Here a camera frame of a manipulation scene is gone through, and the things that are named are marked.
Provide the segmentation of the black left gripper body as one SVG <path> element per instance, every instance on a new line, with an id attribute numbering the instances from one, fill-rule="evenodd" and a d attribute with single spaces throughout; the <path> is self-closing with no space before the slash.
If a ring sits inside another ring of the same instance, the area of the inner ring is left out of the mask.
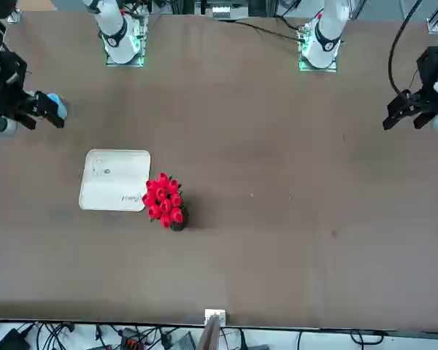
<path id="1" fill-rule="evenodd" d="M 408 95 L 411 104 L 421 109 L 438 109 L 438 93 L 434 84 L 438 80 L 438 46 L 429 46 L 417 59 L 421 88 Z"/>

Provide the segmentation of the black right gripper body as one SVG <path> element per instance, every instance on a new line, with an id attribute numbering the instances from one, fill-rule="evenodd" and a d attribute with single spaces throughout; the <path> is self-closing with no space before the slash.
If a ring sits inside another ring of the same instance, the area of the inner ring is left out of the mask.
<path id="1" fill-rule="evenodd" d="M 34 97 L 23 89 L 26 71 L 26 62 L 16 53 L 0 51 L 1 117 L 18 122 L 18 111 L 31 112 L 28 104 Z"/>

